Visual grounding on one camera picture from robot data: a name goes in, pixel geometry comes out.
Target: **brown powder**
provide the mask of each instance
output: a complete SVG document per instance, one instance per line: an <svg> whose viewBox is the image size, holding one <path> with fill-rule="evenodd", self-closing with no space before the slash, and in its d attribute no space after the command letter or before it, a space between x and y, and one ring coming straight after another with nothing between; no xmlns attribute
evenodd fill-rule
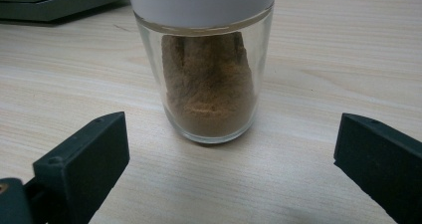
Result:
<svg viewBox="0 0 422 224"><path fill-rule="evenodd" d="M162 38L168 108L186 131L224 136L247 124L255 105L240 32Z"/></svg>

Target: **white cap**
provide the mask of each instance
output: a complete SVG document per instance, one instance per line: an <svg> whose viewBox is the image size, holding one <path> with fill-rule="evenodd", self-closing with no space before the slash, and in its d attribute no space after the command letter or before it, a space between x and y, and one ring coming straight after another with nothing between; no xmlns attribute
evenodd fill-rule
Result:
<svg viewBox="0 0 422 224"><path fill-rule="evenodd" d="M274 0L130 0L146 22L179 28L209 28L241 22L269 8Z"/></svg>

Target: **wood grain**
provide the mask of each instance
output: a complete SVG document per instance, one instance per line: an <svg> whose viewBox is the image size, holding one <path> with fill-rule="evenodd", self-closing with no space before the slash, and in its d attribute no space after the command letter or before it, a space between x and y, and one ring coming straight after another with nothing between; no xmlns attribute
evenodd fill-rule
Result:
<svg viewBox="0 0 422 224"><path fill-rule="evenodd" d="M422 0L276 0L257 119L203 147L167 121L130 6L0 24L0 177L125 111L131 161L92 223L394 223L332 156L343 112L422 140L421 51Z"/></svg>

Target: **clear glass container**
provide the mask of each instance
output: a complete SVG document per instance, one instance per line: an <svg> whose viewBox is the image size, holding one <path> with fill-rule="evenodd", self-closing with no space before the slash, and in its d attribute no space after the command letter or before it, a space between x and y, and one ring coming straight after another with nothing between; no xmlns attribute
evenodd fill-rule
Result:
<svg viewBox="0 0 422 224"><path fill-rule="evenodd" d="M149 23L136 15L168 120L187 138L220 143L253 123L273 6L206 29Z"/></svg>

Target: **black plastic part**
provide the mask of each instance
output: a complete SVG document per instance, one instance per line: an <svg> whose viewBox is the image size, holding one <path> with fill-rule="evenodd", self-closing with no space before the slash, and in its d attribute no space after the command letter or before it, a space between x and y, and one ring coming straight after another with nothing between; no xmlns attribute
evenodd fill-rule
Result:
<svg viewBox="0 0 422 224"><path fill-rule="evenodd" d="M35 177L0 179L0 224L85 224L129 163L124 112L98 117L34 162Z"/></svg>
<svg viewBox="0 0 422 224"><path fill-rule="evenodd" d="M124 113L99 117L34 163L54 223L88 223L129 162Z"/></svg>
<svg viewBox="0 0 422 224"><path fill-rule="evenodd" d="M0 0L0 20L53 22L119 0Z"/></svg>
<svg viewBox="0 0 422 224"><path fill-rule="evenodd" d="M22 181L16 178L0 179L0 224L32 223Z"/></svg>
<svg viewBox="0 0 422 224"><path fill-rule="evenodd" d="M334 159L397 223L422 223L420 141L377 120L344 113Z"/></svg>

